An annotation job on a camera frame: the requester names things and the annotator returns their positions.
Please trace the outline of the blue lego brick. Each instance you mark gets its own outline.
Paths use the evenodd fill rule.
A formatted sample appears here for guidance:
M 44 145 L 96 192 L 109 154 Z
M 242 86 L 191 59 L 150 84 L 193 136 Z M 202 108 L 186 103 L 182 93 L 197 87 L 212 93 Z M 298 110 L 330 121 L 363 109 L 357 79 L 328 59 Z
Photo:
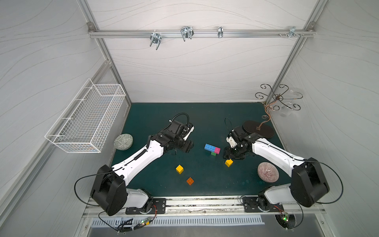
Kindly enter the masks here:
M 209 144 L 205 144 L 204 149 L 205 149 L 206 151 L 209 151 L 209 152 L 215 152 L 216 147 L 215 147 L 215 146 L 212 146 L 212 145 L 209 145 Z

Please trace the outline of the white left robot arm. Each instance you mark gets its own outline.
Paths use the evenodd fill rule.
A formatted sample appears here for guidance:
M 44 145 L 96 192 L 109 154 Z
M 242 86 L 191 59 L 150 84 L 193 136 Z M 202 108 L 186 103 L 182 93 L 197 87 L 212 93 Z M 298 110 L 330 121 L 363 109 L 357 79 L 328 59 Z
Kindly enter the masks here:
M 184 138 L 177 134 L 161 133 L 149 136 L 147 144 L 131 157 L 113 167 L 104 165 L 99 168 L 90 196 L 108 216 L 117 214 L 123 208 L 148 213 L 153 206 L 153 196 L 143 189 L 127 188 L 130 181 L 166 152 L 179 149 L 188 153 L 193 146 L 188 135 Z

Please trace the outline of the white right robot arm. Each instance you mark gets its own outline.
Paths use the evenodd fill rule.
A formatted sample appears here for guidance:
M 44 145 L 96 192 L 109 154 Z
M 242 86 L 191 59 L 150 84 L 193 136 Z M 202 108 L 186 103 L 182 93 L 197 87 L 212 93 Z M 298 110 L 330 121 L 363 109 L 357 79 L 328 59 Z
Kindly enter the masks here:
M 248 134 L 242 127 L 233 129 L 226 141 L 229 146 L 224 149 L 225 159 L 243 159 L 247 153 L 253 153 L 265 158 L 291 178 L 289 184 L 271 186 L 258 194 L 256 203 L 263 212 L 268 212 L 278 203 L 297 202 L 301 206 L 311 207 L 330 191 L 321 164 L 314 158 L 295 156 L 257 133 Z

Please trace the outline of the pink lego brick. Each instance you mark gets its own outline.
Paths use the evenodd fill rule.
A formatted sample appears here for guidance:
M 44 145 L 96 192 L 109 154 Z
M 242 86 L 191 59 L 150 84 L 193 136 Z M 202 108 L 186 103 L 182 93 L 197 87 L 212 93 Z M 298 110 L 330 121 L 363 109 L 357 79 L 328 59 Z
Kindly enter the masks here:
M 216 147 L 214 152 L 215 152 L 216 154 L 219 154 L 219 153 L 220 153 L 220 150 L 221 150 L 220 148 L 217 148 L 217 147 Z

